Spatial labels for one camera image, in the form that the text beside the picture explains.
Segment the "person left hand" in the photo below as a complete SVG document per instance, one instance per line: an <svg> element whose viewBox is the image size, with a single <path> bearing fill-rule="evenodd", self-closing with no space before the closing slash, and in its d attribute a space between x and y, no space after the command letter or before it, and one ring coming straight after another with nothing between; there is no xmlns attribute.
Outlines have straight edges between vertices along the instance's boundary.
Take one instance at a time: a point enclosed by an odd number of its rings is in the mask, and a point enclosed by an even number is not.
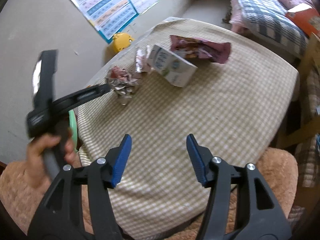
<svg viewBox="0 0 320 240"><path fill-rule="evenodd" d="M40 193L45 193L51 184L42 155L44 154L44 150L56 146L60 140L61 138L58 135L46 133L34 138L27 146L25 179L33 189ZM65 144L64 159L73 167L81 166L79 155L74 150L72 130L70 128L68 129L68 140Z"/></svg>

